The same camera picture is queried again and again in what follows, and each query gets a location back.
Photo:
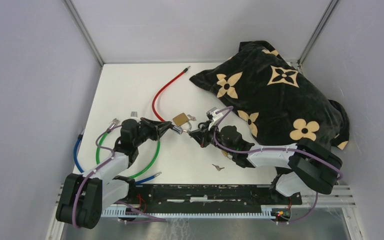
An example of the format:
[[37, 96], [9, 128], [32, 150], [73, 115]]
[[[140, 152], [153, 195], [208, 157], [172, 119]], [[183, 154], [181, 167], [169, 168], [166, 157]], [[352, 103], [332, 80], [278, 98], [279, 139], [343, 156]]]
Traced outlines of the red cable lock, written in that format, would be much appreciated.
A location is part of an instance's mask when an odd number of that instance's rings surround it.
[[[178, 78], [180, 78], [182, 75], [184, 75], [189, 69], [190, 69], [191, 66], [187, 66], [184, 70], [182, 70], [178, 75], [176, 75], [173, 79], [171, 79], [168, 83], [166, 83], [160, 90], [158, 90], [158, 92], [155, 94], [155, 96], [153, 97], [153, 100], [152, 100], [152, 103], [151, 103], [151, 109], [152, 109], [152, 112], [153, 114], [157, 117], [158, 121], [161, 121], [161, 122], [164, 122], [165, 120], [161, 117], [161, 115], [158, 113], [157, 111], [157, 107], [156, 107], [156, 103], [157, 103], [157, 100], [160, 96], [160, 94], [168, 87], [170, 86], [174, 81], [176, 81]], [[173, 124], [173, 127], [171, 129], [172, 131], [174, 131], [175, 133], [177, 133], [178, 135], [181, 135], [183, 132], [179, 131], [178, 129], [176, 129], [176, 126]]]

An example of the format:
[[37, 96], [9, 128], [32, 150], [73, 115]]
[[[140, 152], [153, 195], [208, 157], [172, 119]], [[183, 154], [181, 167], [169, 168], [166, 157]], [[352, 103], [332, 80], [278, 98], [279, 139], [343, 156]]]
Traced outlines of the small padlock keys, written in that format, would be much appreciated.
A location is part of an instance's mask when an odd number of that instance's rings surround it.
[[215, 169], [217, 171], [221, 171], [221, 170], [225, 169], [225, 167], [220, 167], [219, 165], [215, 165], [215, 164], [212, 164], [212, 165], [215, 167]]

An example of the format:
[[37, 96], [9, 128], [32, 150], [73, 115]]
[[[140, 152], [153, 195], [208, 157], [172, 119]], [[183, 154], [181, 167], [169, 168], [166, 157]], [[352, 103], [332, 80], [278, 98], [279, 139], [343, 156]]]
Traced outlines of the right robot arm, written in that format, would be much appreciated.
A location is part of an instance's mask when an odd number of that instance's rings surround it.
[[285, 169], [275, 177], [274, 187], [268, 191], [269, 199], [275, 204], [306, 190], [329, 195], [343, 176], [342, 160], [308, 138], [289, 145], [258, 145], [244, 140], [235, 126], [218, 129], [211, 121], [200, 123], [188, 134], [202, 148], [212, 145], [222, 150], [241, 168]]

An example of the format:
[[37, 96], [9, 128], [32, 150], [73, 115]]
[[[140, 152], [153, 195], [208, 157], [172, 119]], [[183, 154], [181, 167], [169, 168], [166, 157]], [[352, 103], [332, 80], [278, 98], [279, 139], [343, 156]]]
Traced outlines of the large brass padlock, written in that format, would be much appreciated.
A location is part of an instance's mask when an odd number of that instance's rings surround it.
[[190, 120], [188, 119], [187, 115], [183, 112], [179, 115], [175, 116], [172, 119], [174, 125], [176, 126], [176, 129], [183, 132], [183, 129], [192, 129], [192, 124], [190, 123]]

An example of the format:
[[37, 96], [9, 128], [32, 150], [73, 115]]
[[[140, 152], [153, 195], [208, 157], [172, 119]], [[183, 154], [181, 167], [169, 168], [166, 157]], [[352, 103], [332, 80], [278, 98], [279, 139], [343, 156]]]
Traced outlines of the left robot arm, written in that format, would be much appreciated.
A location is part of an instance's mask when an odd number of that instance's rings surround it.
[[130, 204], [137, 198], [135, 180], [121, 176], [136, 160], [139, 146], [147, 140], [158, 141], [173, 128], [170, 121], [147, 118], [128, 118], [117, 128], [116, 139], [110, 154], [101, 163], [82, 174], [69, 174], [63, 184], [55, 218], [77, 228], [93, 229], [103, 210], [122, 200]]

